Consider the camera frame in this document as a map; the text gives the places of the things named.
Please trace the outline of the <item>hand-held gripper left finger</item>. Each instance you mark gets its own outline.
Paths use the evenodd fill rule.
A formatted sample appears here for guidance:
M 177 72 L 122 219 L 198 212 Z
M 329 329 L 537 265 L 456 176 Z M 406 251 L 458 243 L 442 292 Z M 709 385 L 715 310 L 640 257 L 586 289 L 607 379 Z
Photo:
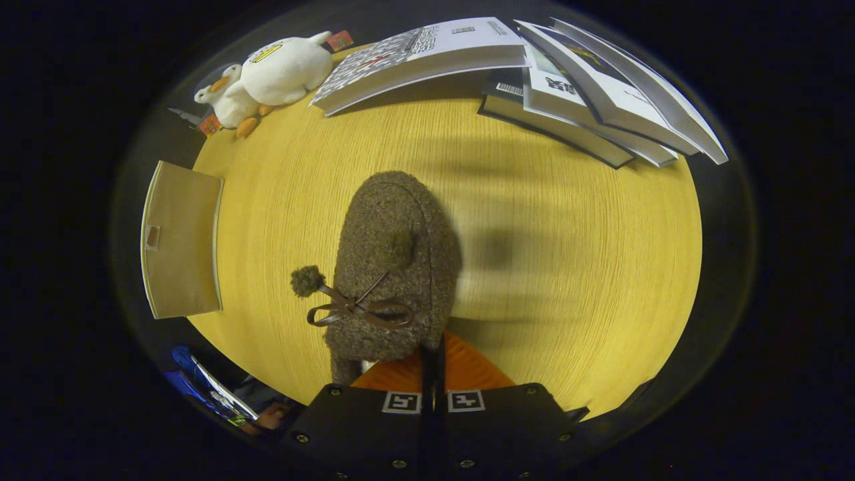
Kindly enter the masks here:
M 421 480 L 434 409 L 416 350 L 363 380 L 323 387 L 282 436 L 282 454 L 314 480 Z

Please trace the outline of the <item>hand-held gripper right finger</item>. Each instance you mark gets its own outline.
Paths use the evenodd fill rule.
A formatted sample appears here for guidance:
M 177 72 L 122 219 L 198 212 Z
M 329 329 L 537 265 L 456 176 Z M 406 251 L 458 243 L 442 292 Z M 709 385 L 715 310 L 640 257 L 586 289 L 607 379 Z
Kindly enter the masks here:
M 443 334 L 440 478 L 558 480 L 579 460 L 590 409 L 561 407 L 541 383 L 516 383 L 467 341 Z

